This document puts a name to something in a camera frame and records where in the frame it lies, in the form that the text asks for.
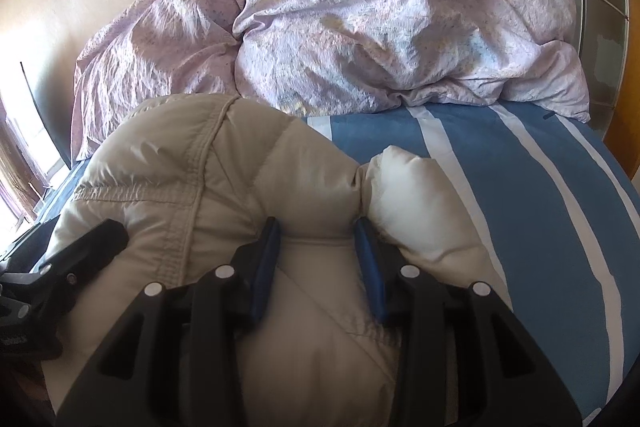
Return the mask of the blue white striped bedsheet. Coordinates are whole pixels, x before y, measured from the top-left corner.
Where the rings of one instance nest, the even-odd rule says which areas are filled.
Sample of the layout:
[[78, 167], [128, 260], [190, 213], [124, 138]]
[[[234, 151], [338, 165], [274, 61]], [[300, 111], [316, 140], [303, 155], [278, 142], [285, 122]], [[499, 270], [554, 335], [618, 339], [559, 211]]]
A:
[[524, 103], [301, 119], [240, 98], [139, 106], [89, 160], [55, 254], [104, 219], [128, 247], [80, 294], [43, 364], [59, 407], [146, 283], [192, 283], [278, 218], [266, 321], [240, 343], [254, 426], [383, 426], [399, 338], [373, 321], [352, 241], [368, 216], [449, 282], [485, 277], [550, 359], [583, 423], [639, 352], [639, 196], [588, 127]]

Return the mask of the pink floral duvet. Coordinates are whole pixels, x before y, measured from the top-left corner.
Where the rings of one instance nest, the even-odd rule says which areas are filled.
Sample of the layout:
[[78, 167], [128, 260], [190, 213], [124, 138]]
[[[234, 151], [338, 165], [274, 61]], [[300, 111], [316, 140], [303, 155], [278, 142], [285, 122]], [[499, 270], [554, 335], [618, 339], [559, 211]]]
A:
[[70, 153], [181, 93], [299, 117], [504, 100], [585, 122], [575, 15], [574, 0], [137, 0], [77, 57]]

